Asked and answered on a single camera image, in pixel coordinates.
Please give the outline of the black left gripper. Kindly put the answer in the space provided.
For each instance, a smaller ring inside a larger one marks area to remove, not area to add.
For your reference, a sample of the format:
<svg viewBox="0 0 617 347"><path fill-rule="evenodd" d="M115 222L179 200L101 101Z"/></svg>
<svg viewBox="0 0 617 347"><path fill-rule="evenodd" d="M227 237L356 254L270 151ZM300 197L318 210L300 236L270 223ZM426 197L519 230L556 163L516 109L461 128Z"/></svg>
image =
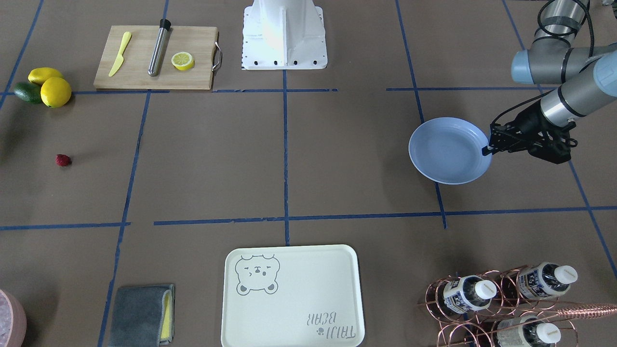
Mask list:
<svg viewBox="0 0 617 347"><path fill-rule="evenodd" d="M491 141L481 149L483 156L498 152L527 151L531 156L553 164L571 160L571 149L578 142L569 132L577 126L567 121L564 127L553 125L542 113L539 101L520 112L505 125L491 124Z"/></svg>

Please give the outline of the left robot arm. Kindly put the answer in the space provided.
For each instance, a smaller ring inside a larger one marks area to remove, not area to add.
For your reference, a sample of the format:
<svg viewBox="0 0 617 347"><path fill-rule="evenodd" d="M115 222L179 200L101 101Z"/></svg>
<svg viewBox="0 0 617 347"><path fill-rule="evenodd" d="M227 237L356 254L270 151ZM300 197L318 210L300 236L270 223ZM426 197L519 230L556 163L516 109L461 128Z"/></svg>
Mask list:
<svg viewBox="0 0 617 347"><path fill-rule="evenodd" d="M483 156L526 151L553 164L571 160L576 121L617 97L616 45L595 47L588 0L549 0L538 12L531 48L515 54L511 77L529 85L556 85L522 102L512 121L491 122Z"/></svg>

